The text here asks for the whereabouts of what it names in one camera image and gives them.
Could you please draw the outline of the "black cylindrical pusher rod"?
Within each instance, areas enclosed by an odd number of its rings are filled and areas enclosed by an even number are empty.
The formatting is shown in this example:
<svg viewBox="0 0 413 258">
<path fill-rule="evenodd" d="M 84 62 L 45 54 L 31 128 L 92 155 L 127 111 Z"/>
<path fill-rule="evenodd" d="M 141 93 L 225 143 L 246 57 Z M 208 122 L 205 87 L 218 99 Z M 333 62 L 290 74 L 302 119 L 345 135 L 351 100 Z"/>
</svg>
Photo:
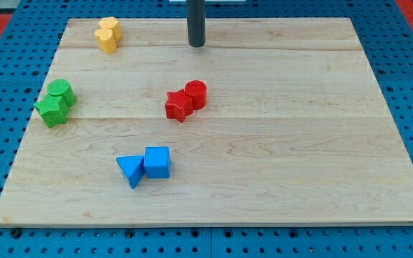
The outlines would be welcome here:
<svg viewBox="0 0 413 258">
<path fill-rule="evenodd" d="M 186 20 L 188 42 L 192 47 L 202 47 L 206 42 L 205 32 L 206 2 L 205 0 L 186 1 Z"/>
</svg>

